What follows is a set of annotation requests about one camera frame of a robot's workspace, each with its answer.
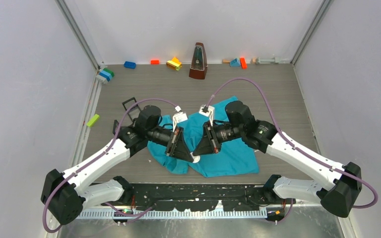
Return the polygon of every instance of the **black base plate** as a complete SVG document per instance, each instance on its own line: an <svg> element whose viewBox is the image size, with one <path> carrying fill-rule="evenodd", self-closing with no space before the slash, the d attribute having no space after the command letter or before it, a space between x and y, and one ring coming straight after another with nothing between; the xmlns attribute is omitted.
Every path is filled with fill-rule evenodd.
<svg viewBox="0 0 381 238"><path fill-rule="evenodd" d="M264 189L254 184L167 184L132 183L134 203L142 210L150 206L156 211L214 210L222 201L224 211L255 211L259 206L282 204L284 199L267 201ZM111 202L113 205L131 203Z"/></svg>

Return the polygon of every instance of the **white connector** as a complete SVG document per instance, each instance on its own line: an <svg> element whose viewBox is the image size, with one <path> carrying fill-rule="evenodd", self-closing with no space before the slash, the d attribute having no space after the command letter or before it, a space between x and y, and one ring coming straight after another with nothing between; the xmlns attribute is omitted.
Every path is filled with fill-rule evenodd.
<svg viewBox="0 0 381 238"><path fill-rule="evenodd" d="M215 111L215 108L213 106L208 106L208 110L206 112L204 112L204 108L205 108L205 105L202 105L200 108L199 108L199 114L202 114L206 117L209 118L209 123L211 124L211 126L213 126L213 121L214 121L214 111Z"/></svg>
<svg viewBox="0 0 381 238"><path fill-rule="evenodd" d="M101 76L101 75L96 75L96 79L104 84L107 83L107 79L105 79L105 77Z"/></svg>
<svg viewBox="0 0 381 238"><path fill-rule="evenodd" d="M176 129L177 124L186 121L188 119L188 116L184 112L178 112L173 115L173 131Z"/></svg>

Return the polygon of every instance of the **blue lego brick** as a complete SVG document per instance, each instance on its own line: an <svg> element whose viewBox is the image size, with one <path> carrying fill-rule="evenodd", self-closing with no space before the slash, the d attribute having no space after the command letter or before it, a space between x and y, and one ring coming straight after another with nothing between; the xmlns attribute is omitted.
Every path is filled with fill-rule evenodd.
<svg viewBox="0 0 381 238"><path fill-rule="evenodd" d="M240 67L240 60L236 58L236 59L230 61L230 66L231 67Z"/></svg>
<svg viewBox="0 0 381 238"><path fill-rule="evenodd" d="M106 72L106 71L104 71L104 70L100 71L100 73L101 73L101 74L104 74L104 75L107 75L107 76L109 77L110 80L113 78L111 74L109 74L108 72Z"/></svg>
<svg viewBox="0 0 381 238"><path fill-rule="evenodd" d="M104 77L108 82L110 81L110 77L102 72L99 73L100 76Z"/></svg>
<svg viewBox="0 0 381 238"><path fill-rule="evenodd" d="M135 69L136 68L136 64L134 62L125 61L124 67L125 68Z"/></svg>

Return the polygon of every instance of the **orange lego brick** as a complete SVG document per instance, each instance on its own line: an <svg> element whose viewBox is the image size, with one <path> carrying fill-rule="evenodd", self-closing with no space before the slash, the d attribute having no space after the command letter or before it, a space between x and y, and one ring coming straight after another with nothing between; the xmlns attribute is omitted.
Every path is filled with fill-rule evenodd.
<svg viewBox="0 0 381 238"><path fill-rule="evenodd" d="M246 60L243 57L240 58L240 64L242 65L242 68L248 68L248 66L246 65Z"/></svg>

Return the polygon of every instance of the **yellow lego brick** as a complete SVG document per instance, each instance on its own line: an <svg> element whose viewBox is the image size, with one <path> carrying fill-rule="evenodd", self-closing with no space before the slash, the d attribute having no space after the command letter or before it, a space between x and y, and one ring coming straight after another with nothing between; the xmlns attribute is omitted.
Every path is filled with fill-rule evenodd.
<svg viewBox="0 0 381 238"><path fill-rule="evenodd" d="M174 70L176 70L176 71L179 71L179 69L182 68L182 64L178 64L178 63L173 62L173 61L171 61L171 60L167 61L167 62L166 62L166 65L167 65L167 67L169 67L169 68L171 68L171 69L174 69Z"/></svg>
<svg viewBox="0 0 381 238"><path fill-rule="evenodd" d="M100 116L98 114L95 114L88 122L87 122L87 126L88 127L92 127L94 125L94 123L96 123L96 121L98 121L98 119L100 118Z"/></svg>

